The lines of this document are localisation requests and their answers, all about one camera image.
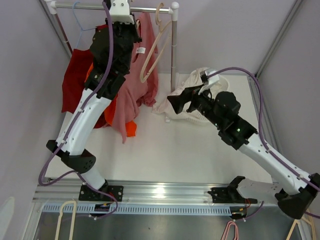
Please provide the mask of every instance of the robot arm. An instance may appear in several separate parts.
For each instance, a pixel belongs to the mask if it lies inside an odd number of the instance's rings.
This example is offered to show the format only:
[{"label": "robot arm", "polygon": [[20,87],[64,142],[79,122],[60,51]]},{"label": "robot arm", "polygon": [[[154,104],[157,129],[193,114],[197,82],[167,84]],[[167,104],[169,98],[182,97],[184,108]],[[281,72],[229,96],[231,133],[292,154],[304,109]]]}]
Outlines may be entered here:
[{"label": "robot arm", "polygon": [[[57,140],[49,140],[47,148],[55,152],[68,167],[81,174],[85,181],[96,190],[104,192],[107,181],[95,166],[96,158],[85,149],[88,137],[98,118],[116,97],[129,73],[134,43],[141,42],[135,16],[130,12],[128,0],[106,0],[112,24],[96,31],[92,38],[90,51],[93,55],[93,70],[85,82],[80,102],[66,129]],[[110,30],[113,31],[113,59],[108,76],[110,50]],[[97,86],[106,77],[102,87],[94,94]]]},{"label": "robot arm", "polygon": [[[274,184],[256,182],[238,176],[235,178],[236,183],[234,180],[232,184],[236,186],[237,192],[243,198],[277,203],[288,216],[300,219],[318,193],[302,178],[319,186],[320,175],[318,173],[310,175],[299,169],[268,143],[269,150],[266,150],[258,131],[238,115],[241,105],[232,92],[220,92],[215,99],[212,99],[210,88],[219,80],[219,77],[218,75],[208,76],[214,72],[213,69],[208,69],[201,73],[203,85],[188,87],[179,96],[167,97],[175,113],[179,114],[184,105],[191,102],[187,112],[198,110],[217,127],[218,135],[226,144],[256,161],[278,182]],[[275,153],[284,164],[298,172],[299,177],[274,158],[270,152]]]}]

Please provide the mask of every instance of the white pipe connector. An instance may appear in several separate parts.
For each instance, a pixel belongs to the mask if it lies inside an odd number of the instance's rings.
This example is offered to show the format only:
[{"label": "white pipe connector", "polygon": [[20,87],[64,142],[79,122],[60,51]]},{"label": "white pipe connector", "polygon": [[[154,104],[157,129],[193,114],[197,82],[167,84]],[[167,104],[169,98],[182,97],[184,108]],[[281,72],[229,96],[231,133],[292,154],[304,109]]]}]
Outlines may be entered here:
[{"label": "white pipe connector", "polygon": [[56,1],[52,1],[52,0],[44,0],[50,13],[52,15],[57,14],[57,7],[56,7]]},{"label": "white pipe connector", "polygon": [[170,13],[171,13],[171,20],[172,21],[178,21],[178,9],[179,9],[179,3],[174,1],[171,3]]}]

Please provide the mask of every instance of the white table surface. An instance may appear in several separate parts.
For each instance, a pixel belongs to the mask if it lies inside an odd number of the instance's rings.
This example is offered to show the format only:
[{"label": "white table surface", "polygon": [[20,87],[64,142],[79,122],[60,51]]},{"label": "white table surface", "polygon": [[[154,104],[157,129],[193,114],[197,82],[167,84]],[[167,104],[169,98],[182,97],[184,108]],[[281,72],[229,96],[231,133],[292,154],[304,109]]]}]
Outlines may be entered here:
[{"label": "white table surface", "polygon": [[[184,81],[189,74],[180,74]],[[256,128],[258,121],[246,76],[225,75],[230,91],[241,103],[240,116]],[[170,75],[159,74],[160,104],[170,91]],[[134,120],[135,137],[122,144],[120,133],[111,127],[94,129],[86,149],[96,156],[96,164],[107,180],[148,181],[167,183],[228,184],[236,176],[271,183],[271,176],[249,157],[226,145],[217,129],[194,125],[185,120],[165,123],[164,114],[151,113],[151,108],[140,107]],[[67,113],[62,130],[72,114]],[[50,163],[46,177],[57,178],[70,168],[58,157]],[[75,174],[67,178],[77,178]]]}]

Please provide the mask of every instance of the clothing tag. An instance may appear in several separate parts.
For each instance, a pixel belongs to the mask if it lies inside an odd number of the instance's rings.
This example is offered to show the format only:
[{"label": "clothing tag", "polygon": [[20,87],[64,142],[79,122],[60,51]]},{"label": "clothing tag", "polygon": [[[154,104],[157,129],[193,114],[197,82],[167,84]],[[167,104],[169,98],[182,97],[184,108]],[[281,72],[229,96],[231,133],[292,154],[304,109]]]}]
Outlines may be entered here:
[{"label": "clothing tag", "polygon": [[138,47],[135,51],[136,54],[144,54],[146,52],[145,47]]}]

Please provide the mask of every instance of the fabric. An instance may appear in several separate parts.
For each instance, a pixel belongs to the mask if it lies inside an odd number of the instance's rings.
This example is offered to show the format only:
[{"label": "fabric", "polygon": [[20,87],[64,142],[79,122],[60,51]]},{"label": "fabric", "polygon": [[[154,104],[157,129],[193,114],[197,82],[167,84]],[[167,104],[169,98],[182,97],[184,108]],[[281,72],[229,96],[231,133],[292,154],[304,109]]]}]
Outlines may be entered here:
[{"label": "fabric", "polygon": [[[139,107],[145,104],[148,107],[153,106],[156,102],[155,97],[158,92],[158,70],[154,68],[147,81],[140,81],[140,72],[147,58],[148,53],[156,39],[149,13],[142,13],[138,17],[140,25],[138,28],[142,42],[135,43],[132,51],[130,73],[125,76],[125,82],[121,86],[115,104],[115,111],[111,111],[109,106],[104,116],[106,122],[119,131],[124,143],[127,136],[135,136],[137,125],[132,122],[139,114]],[[145,48],[145,53],[136,53],[137,48]],[[150,69],[157,57],[155,52],[152,54],[150,61],[146,67],[146,72]]]},{"label": "fabric", "polygon": [[[179,85],[175,91],[169,94],[169,96],[177,96],[177,95],[180,95],[185,88],[202,85],[203,83],[201,80],[200,73],[204,70],[207,70],[208,68],[209,67],[201,67],[194,70],[190,74],[188,79],[185,82],[182,82],[181,85]],[[213,98],[215,98],[219,92],[228,91],[228,90],[229,90],[229,82],[227,79],[225,79],[221,75],[219,75],[219,81],[210,88]],[[185,104],[182,112],[179,114],[176,114],[169,100],[165,98],[165,100],[159,106],[154,106],[152,108],[152,112],[156,114],[165,113],[166,117],[170,119],[176,119],[176,120],[186,119],[189,122],[192,122],[198,125],[204,125],[206,123],[209,123],[209,121],[198,110],[188,113],[187,109],[189,108],[189,106],[190,106],[190,103]]]},{"label": "fabric", "polygon": [[[154,35],[150,14],[142,13],[138,19],[140,20],[138,31],[142,37],[142,42],[134,44],[130,73],[125,76],[125,82],[121,86],[116,98],[105,109],[95,125],[95,128],[106,125],[112,126],[121,133],[123,143],[127,137],[134,137],[136,135],[137,125],[133,120],[140,112],[139,107],[142,104],[152,107],[156,102],[155,97],[158,92],[159,78],[157,67],[154,68],[144,83],[140,81],[142,66],[156,37]],[[96,29],[98,31],[107,27],[106,25],[101,25],[97,26]],[[136,53],[138,48],[145,48],[145,52]],[[146,72],[148,72],[156,61],[157,57],[155,53],[157,53],[157,51],[156,48],[154,53],[152,53],[145,70]],[[92,68],[93,56],[90,50],[81,51],[74,49],[62,84],[62,112],[75,112],[85,87],[85,81]]]},{"label": "fabric", "polygon": [[[85,89],[87,72],[93,59],[94,57],[89,50],[73,50],[62,83],[62,113],[75,112]],[[101,128],[105,124],[106,120],[104,114],[102,114],[94,128]]]}]

